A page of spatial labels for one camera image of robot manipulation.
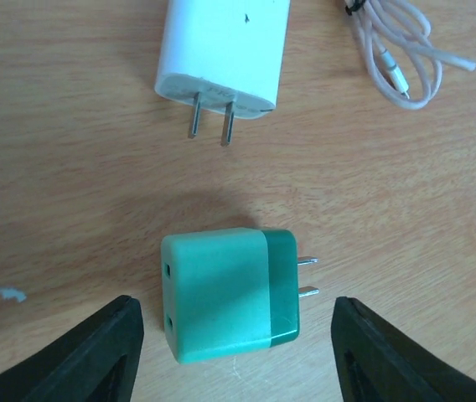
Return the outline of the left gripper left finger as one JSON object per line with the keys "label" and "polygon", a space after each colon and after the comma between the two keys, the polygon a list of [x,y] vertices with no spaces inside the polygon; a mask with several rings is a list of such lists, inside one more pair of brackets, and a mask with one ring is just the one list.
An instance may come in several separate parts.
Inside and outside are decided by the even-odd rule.
{"label": "left gripper left finger", "polygon": [[0,374],[0,401],[129,401],[144,335],[140,302],[119,296]]}

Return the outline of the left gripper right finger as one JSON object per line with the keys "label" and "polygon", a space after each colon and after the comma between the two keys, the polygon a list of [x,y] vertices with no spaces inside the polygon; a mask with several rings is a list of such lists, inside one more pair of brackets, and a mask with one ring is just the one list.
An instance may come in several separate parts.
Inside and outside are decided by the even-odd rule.
{"label": "left gripper right finger", "polygon": [[356,298],[336,299],[331,338],[345,401],[476,401],[476,380]]}

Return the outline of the green plug adapter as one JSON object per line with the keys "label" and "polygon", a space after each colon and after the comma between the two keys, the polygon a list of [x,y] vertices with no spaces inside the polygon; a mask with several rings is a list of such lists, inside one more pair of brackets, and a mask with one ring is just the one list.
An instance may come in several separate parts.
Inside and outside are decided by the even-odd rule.
{"label": "green plug adapter", "polygon": [[298,284],[287,229],[218,229],[171,234],[161,243],[163,323],[178,363],[273,348],[300,333],[299,300],[318,293]]}

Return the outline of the small white cube charger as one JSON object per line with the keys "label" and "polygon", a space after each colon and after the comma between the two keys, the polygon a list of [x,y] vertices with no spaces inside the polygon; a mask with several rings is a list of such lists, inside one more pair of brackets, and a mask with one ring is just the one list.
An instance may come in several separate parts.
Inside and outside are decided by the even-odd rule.
{"label": "small white cube charger", "polygon": [[276,109],[290,8],[289,0],[168,2],[154,90],[191,106],[190,138],[202,111],[224,116],[228,146],[235,120]]}

